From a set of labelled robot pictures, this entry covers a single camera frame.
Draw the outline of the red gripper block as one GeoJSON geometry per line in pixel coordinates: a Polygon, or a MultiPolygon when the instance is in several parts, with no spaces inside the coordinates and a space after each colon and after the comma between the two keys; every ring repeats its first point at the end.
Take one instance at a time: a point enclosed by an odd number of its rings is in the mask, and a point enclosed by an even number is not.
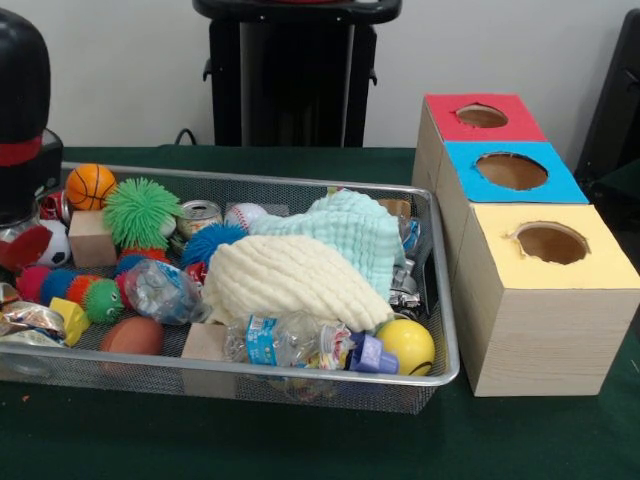
{"type": "Polygon", "coordinates": [[[35,263],[50,240],[51,231],[42,225],[31,226],[11,240],[1,240],[1,266],[15,272],[35,263]]]}

